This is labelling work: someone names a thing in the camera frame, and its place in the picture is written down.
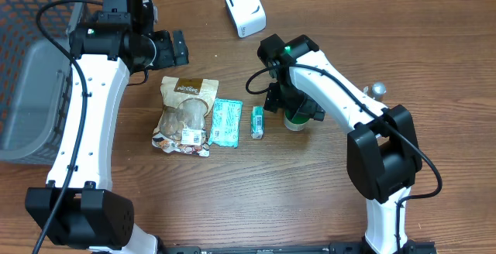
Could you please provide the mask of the green white can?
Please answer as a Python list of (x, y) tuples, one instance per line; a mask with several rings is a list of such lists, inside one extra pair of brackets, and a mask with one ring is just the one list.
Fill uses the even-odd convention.
[(305, 128), (309, 121), (309, 118), (295, 116), (294, 118), (290, 118), (290, 112), (286, 110), (284, 112), (284, 125), (287, 129), (293, 132), (299, 132)]

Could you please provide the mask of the teal white tissue pack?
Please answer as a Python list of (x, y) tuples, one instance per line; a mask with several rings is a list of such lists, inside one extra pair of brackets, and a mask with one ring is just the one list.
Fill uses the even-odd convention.
[(262, 139), (264, 136), (264, 108), (254, 106), (251, 112), (251, 136), (253, 139)]

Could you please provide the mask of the mint green tissue pack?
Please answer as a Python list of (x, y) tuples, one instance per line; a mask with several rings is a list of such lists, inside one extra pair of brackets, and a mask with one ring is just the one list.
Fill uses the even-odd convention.
[(208, 144), (237, 148), (243, 103), (216, 98), (213, 105), (212, 127)]

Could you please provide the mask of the brown white snack bag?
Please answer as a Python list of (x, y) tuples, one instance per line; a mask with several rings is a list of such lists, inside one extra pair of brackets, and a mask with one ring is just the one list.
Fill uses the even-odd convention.
[(165, 153), (208, 157), (205, 118), (219, 88), (217, 80), (163, 77), (163, 112), (153, 131), (152, 146)]

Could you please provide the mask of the yellow drink bottle grey cap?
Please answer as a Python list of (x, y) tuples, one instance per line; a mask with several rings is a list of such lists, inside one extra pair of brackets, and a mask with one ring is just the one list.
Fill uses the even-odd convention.
[(382, 82), (375, 82), (371, 85), (366, 86), (363, 89), (364, 94), (374, 99), (375, 101), (383, 101), (384, 96), (387, 93), (387, 88)]

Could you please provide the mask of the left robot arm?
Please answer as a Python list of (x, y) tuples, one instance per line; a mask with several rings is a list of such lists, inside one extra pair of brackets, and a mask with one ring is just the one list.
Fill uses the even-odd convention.
[(112, 144), (129, 78), (188, 63), (184, 35), (156, 31), (152, 0), (102, 0), (62, 49), (72, 68), (71, 100), (57, 157), (25, 207), (40, 238), (94, 253), (163, 253), (134, 220), (131, 200), (112, 191)]

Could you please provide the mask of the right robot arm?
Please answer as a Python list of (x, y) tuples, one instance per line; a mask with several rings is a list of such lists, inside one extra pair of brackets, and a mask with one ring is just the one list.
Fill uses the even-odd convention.
[(367, 204), (363, 252), (412, 253), (400, 200), (410, 194), (422, 161), (408, 110), (388, 108), (356, 88), (305, 35), (288, 43), (268, 36), (257, 56), (275, 79), (267, 88), (266, 110), (284, 109), (293, 130), (329, 115), (346, 133), (346, 170)]

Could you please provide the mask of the white barcode scanner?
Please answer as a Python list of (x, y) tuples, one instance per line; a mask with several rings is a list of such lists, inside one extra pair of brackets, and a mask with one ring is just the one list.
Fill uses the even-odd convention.
[(267, 16), (261, 0), (225, 0), (226, 9), (239, 38), (264, 30)]

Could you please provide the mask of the dark grey plastic basket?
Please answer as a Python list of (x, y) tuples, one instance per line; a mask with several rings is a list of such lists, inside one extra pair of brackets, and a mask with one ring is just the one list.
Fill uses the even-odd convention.
[(88, 14), (73, 0), (1, 0), (1, 159), (51, 165), (62, 140), (71, 99), (69, 60), (39, 31), (64, 48)]

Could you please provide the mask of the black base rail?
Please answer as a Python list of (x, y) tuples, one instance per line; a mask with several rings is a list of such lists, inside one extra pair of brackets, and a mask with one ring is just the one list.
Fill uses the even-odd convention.
[(161, 245), (158, 253), (163, 254), (364, 254), (374, 253), (365, 242), (332, 242), (328, 245), (257, 246), (234, 248), (201, 249), (198, 246), (166, 247)]

